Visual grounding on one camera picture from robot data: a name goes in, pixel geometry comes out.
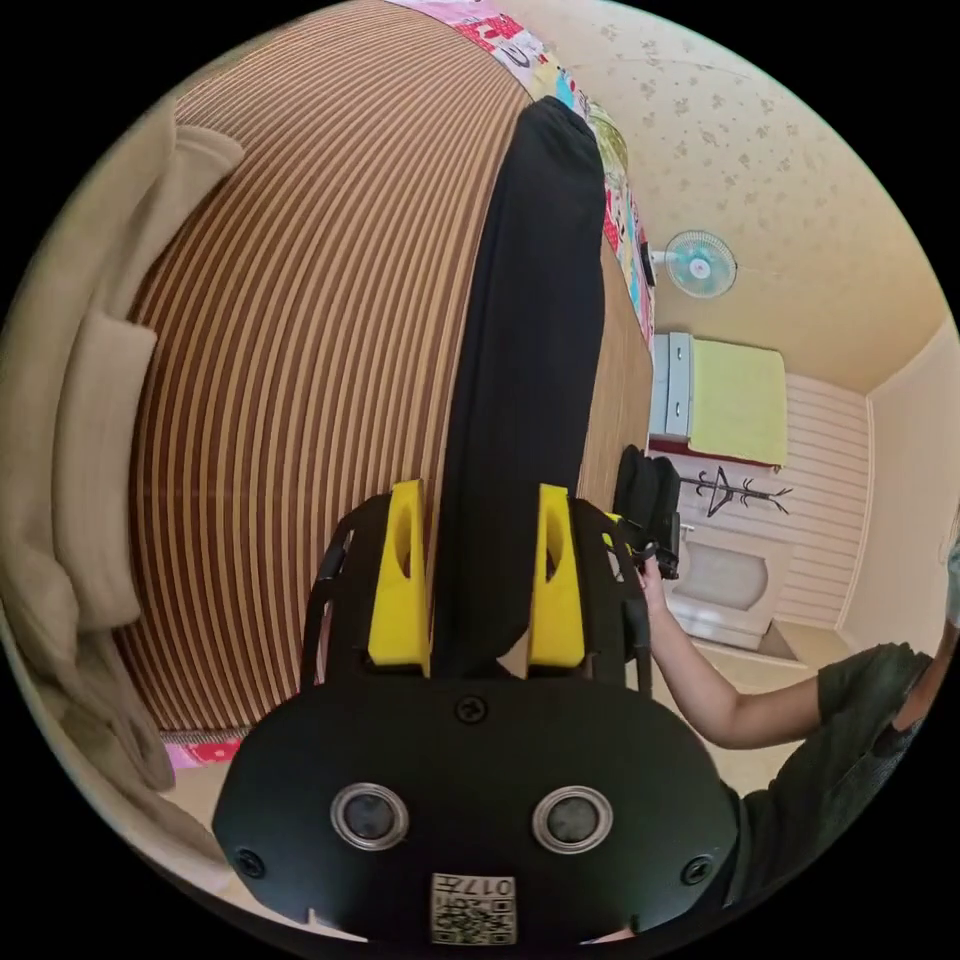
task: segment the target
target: coat rack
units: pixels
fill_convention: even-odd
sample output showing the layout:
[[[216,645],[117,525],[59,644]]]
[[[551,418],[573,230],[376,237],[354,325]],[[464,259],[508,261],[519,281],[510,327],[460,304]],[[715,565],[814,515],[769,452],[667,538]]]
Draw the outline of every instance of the coat rack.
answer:
[[[754,490],[750,486],[753,483],[753,477],[747,477],[746,480],[743,481],[742,486],[733,487],[730,485],[730,481],[727,480],[727,475],[723,472],[723,467],[719,464],[717,465],[717,475],[713,480],[708,480],[707,471],[701,470],[699,479],[691,480],[687,477],[681,477],[680,482],[691,483],[696,486],[698,497],[703,496],[704,490],[713,491],[710,495],[710,505],[707,507],[708,519],[719,513],[720,509],[726,506],[734,497],[739,497],[740,502],[745,507],[750,506],[750,500],[763,500],[766,503],[772,503],[781,513],[790,513],[790,511],[780,503],[778,498],[785,494],[792,493],[793,487],[784,487],[782,490],[777,491],[777,493],[764,493],[761,490]],[[717,500],[718,493],[723,494],[719,500]]]

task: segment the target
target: screw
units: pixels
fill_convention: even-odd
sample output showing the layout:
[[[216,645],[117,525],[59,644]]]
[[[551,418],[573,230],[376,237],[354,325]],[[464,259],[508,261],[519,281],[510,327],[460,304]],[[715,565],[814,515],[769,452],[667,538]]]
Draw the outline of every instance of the screw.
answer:
[[[687,887],[702,883],[713,872],[712,857],[694,857],[680,872],[680,882]]]
[[[241,848],[237,851],[234,862],[237,869],[251,880],[259,880],[267,872],[263,861],[252,850]]]
[[[480,723],[487,715],[487,705],[479,697],[461,697],[455,712],[461,723]]]

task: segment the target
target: yellow towel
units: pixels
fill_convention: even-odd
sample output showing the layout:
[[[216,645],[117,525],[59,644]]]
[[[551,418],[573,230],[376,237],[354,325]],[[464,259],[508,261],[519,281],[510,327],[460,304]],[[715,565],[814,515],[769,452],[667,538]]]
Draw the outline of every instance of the yellow towel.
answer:
[[[689,447],[697,453],[783,466],[787,378],[773,350],[696,340]]]

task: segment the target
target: floral wallpaper ceiling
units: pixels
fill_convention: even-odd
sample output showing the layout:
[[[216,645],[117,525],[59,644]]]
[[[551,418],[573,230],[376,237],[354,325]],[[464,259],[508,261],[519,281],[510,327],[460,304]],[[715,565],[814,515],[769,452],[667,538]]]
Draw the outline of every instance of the floral wallpaper ceiling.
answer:
[[[711,301],[662,277],[658,330],[780,350],[791,372],[865,393],[947,315],[913,232],[797,97],[677,24],[603,0],[499,0],[617,123],[651,247],[716,233],[740,267]]]

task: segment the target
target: striped brown mat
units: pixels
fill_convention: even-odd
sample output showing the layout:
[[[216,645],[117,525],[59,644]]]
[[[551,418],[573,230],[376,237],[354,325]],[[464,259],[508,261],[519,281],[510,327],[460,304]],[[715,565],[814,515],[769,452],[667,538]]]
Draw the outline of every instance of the striped brown mat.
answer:
[[[434,516],[475,251],[528,102],[483,50],[380,0],[300,21],[183,98],[181,122],[246,158],[134,311],[159,340],[131,475],[143,616],[117,639],[162,730],[243,729],[295,692],[340,516],[412,477]],[[650,385],[606,245],[603,262],[581,478],[598,503],[643,443]],[[429,565],[433,524],[427,543]]]

